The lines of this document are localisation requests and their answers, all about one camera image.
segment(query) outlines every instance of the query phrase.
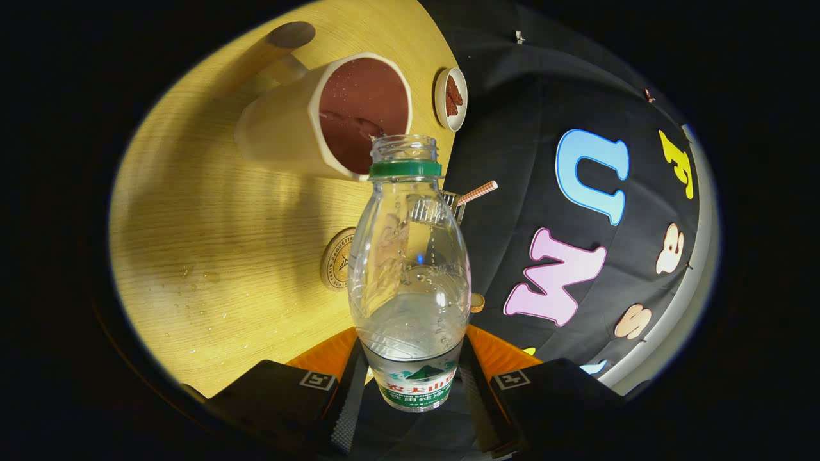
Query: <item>small bowl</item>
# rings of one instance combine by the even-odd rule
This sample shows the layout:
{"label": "small bowl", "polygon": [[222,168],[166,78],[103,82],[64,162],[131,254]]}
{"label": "small bowl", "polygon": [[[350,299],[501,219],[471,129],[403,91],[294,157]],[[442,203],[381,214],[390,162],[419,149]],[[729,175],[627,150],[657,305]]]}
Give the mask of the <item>small bowl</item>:
{"label": "small bowl", "polygon": [[[457,106],[458,114],[447,115],[447,77],[453,77],[453,81],[462,95],[463,105]],[[451,131],[458,131],[464,123],[464,115],[467,114],[467,82],[464,74],[457,67],[444,69],[435,80],[435,114],[439,118],[439,123]]]}

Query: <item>white mug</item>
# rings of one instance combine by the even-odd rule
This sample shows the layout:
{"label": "white mug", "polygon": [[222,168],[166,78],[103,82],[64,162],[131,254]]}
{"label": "white mug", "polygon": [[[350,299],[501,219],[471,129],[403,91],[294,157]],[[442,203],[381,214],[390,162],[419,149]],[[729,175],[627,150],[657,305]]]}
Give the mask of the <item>white mug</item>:
{"label": "white mug", "polygon": [[375,53],[361,52],[307,71],[301,79],[250,103],[235,128],[236,144],[248,160],[277,171],[367,180],[366,165],[371,159],[369,148],[363,152],[363,146],[370,141],[362,138],[354,143],[359,148],[346,148],[337,137],[330,139],[335,147],[331,148],[326,140],[331,135],[327,120],[328,129],[322,130],[320,112],[327,118],[327,113],[335,112],[326,109],[340,104],[344,106],[339,112],[361,118],[342,116],[337,121],[372,121],[388,135],[405,135],[410,130],[410,85],[401,70]]}

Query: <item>striped straw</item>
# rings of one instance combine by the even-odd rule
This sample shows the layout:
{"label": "striped straw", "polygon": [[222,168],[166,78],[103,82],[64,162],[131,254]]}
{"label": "striped straw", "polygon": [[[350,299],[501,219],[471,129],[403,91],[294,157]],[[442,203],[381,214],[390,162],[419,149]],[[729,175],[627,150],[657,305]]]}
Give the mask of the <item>striped straw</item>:
{"label": "striped straw", "polygon": [[480,188],[462,195],[462,197],[458,200],[458,206],[461,206],[464,203],[469,202],[470,200],[478,199],[481,195],[487,194],[488,192],[492,192],[496,190],[498,187],[499,183],[495,181],[490,181],[487,184],[482,185]]}

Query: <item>pink letter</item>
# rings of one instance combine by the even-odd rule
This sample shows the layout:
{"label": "pink letter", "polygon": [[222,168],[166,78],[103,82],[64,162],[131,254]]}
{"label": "pink letter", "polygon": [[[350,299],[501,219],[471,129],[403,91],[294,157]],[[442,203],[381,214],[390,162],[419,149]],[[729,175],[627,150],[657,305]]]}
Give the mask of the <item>pink letter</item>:
{"label": "pink letter", "polygon": [[532,240],[530,258],[539,261],[544,257],[561,262],[524,269],[524,276],[544,294],[530,290],[526,283],[519,283],[507,298],[504,313],[548,318],[555,325],[563,326],[578,310],[578,303],[563,287],[597,277],[604,267],[607,250],[604,247],[598,247],[595,251],[575,248],[554,240],[549,235],[549,229],[542,227]]}

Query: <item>table surface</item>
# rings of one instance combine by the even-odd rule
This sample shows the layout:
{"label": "table surface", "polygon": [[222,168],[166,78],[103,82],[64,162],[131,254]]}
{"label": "table surface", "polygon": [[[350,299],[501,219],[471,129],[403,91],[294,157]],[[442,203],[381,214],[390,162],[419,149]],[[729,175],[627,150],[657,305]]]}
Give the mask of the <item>table surface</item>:
{"label": "table surface", "polygon": [[235,122],[276,82],[258,77],[212,96],[222,70],[290,21],[316,28],[293,53],[307,68],[363,51],[396,62],[412,91],[412,132],[437,138],[445,171],[453,144],[432,89],[440,69],[458,64],[414,0],[311,3],[227,44],[173,85],[118,173],[112,268],[143,342],[206,397],[260,360],[287,362],[352,325],[347,293],[325,288],[319,260],[337,232],[356,226],[370,184],[277,173],[240,157]]}

